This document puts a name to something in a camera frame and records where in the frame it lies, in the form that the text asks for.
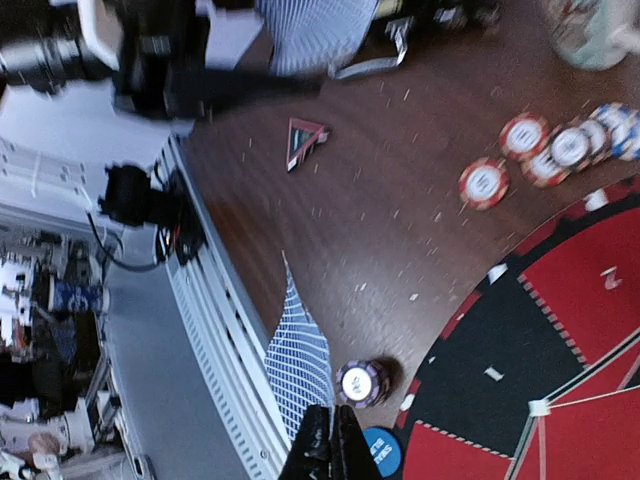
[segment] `dashed line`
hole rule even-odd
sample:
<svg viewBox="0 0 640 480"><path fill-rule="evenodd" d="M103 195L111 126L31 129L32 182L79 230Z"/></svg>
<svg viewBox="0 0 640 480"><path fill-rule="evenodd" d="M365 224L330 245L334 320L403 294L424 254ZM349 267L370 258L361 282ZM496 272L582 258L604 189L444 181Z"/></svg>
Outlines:
<svg viewBox="0 0 640 480"><path fill-rule="evenodd" d="M447 432L446 430L443 430L441 428L438 427L434 427L433 425L429 424L429 423L425 423L422 420L416 420L416 425L422 425L425 428L428 428L430 430L433 430L434 432L440 433L441 435L444 435L445 437L449 437L449 438L454 438L455 440L457 440L458 442L464 442L466 445L469 445L471 447L474 448L478 448L484 452L490 453L492 455L496 455L500 458L508 458L511 459L511 457L509 457L508 455L505 455L504 453L500 453L500 452L496 452L495 450L491 450L488 447L484 447L482 445L480 445L479 443L475 443L472 442L471 440L467 440L466 438L460 437L458 435L456 435L455 433L451 433L451 432Z"/></svg>
<svg viewBox="0 0 640 480"><path fill-rule="evenodd" d="M547 302L540 296L540 293L533 288L533 284L529 281L525 274L518 277L518 282L522 285L522 288L529 294L529 296L535 300L536 306L540 307L540 311L547 317L549 323L558 332L558 335L567 347L571 350L571 353L576 357L576 360L583 366L588 368L587 359L582 355L582 350L576 346L575 340L571 338L569 332L564 328L564 325L558 321L558 316L551 311L551 307L547 305Z"/></svg>

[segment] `gray floor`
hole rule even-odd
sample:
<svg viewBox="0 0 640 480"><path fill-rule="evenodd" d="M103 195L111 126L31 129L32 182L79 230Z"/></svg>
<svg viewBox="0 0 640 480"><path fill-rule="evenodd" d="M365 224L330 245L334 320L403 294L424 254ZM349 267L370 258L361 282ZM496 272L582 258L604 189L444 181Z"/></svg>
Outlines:
<svg viewBox="0 0 640 480"><path fill-rule="evenodd" d="M140 245L135 254L132 247ZM126 242L146 263L148 237ZM158 480L248 478L193 355L164 267L134 274L113 267L107 334L130 427Z"/></svg>

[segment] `wooden table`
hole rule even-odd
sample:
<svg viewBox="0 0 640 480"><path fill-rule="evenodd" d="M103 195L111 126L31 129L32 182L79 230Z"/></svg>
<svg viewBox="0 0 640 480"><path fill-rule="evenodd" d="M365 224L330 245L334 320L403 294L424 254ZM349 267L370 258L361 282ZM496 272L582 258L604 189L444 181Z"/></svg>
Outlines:
<svg viewBox="0 0 640 480"><path fill-rule="evenodd" d="M502 126L521 111L556 124L605 102L640 106L637 60L604 73L570 68L548 47L535 3L509 2L496 38L414 44L396 73L236 110L198 125L188 142L188 163L268 329L282 310L285 250L335 368L380 355L402 364L390 401L359 413L364 426L393 423L427 350L489 268L545 219L638 171L613 160L539 190L509 164L500 205L461 210L461 171L497 155ZM333 127L291 174L289 117Z"/></svg>

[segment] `blue and white striped fabric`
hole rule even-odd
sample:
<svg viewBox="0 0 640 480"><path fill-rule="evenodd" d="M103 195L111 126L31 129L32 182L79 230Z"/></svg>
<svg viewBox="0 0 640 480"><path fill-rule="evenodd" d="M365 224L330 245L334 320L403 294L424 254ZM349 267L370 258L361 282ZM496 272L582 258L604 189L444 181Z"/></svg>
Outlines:
<svg viewBox="0 0 640 480"><path fill-rule="evenodd" d="M309 405L333 407L329 344L305 308L285 260L287 294L284 313L267 349L265 367L291 440Z"/></svg>
<svg viewBox="0 0 640 480"><path fill-rule="evenodd" d="M364 41L377 6L378 0L257 0L273 39L274 73L343 67Z"/></svg>

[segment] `blue round button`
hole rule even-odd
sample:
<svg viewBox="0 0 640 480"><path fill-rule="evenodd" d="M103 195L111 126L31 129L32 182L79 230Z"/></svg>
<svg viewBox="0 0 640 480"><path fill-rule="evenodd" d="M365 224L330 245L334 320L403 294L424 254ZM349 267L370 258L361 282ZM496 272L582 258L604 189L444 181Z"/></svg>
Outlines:
<svg viewBox="0 0 640 480"><path fill-rule="evenodd" d="M396 437L383 428L368 428L364 438L383 478L392 476L402 465L402 450Z"/></svg>

